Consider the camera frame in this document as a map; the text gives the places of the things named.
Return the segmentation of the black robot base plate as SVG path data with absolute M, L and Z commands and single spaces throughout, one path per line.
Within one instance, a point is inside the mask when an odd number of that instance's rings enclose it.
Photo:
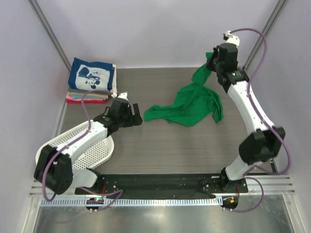
M 247 193 L 246 179 L 227 181 L 221 174 L 105 174 L 89 190 L 112 193 L 123 190 L 129 200 L 212 199 L 221 193 Z

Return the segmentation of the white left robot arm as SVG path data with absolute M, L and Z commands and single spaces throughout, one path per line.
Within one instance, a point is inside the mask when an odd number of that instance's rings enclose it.
M 76 170 L 73 164 L 95 144 L 110 137 L 120 128 L 142 124 L 139 106 L 128 99 L 115 98 L 108 109 L 86 122 L 86 129 L 57 146 L 44 145 L 40 149 L 34 179 L 42 184 L 42 191 L 51 190 L 55 195 L 69 188 L 87 188 L 92 194 L 102 191 L 101 175 L 87 167 Z

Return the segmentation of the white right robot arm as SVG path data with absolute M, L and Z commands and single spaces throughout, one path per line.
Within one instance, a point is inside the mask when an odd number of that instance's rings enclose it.
M 234 192 L 246 172 L 275 158 L 280 150 L 280 140 L 285 137 L 285 130 L 275 127 L 256 98 L 251 97 L 249 78 L 238 68 L 237 55 L 237 45 L 222 43 L 213 49 L 207 60 L 207 69 L 216 73 L 218 83 L 236 104 L 248 133 L 239 145 L 238 157 L 220 173 L 219 186 L 225 192 Z

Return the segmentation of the white perforated plastic basket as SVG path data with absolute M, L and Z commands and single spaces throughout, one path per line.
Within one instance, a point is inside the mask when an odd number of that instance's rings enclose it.
M 87 128 L 88 128 L 88 121 L 85 121 L 61 133 L 57 137 L 43 144 L 36 153 L 35 163 L 37 164 L 41 150 L 46 145 L 57 147 L 62 143 L 66 143 L 68 141 L 70 142 L 76 135 L 86 131 Z M 72 163 L 72 168 L 75 170 L 84 170 L 86 168 L 91 169 L 97 168 L 98 166 L 100 166 L 101 164 L 105 163 L 107 160 L 110 159 L 113 150 L 114 150 L 114 141 L 113 138 L 109 136 L 108 138 L 97 142 L 86 152 L 84 152 L 74 163 Z

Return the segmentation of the green t shirt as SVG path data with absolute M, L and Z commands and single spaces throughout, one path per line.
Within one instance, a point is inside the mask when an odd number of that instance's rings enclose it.
M 191 127 L 211 114 L 215 123 L 221 122 L 224 117 L 221 98 L 205 86 L 210 75 L 206 64 L 200 66 L 194 72 L 191 84 L 177 92 L 172 105 L 153 105 L 144 112 L 144 120 L 163 119 L 168 123 Z

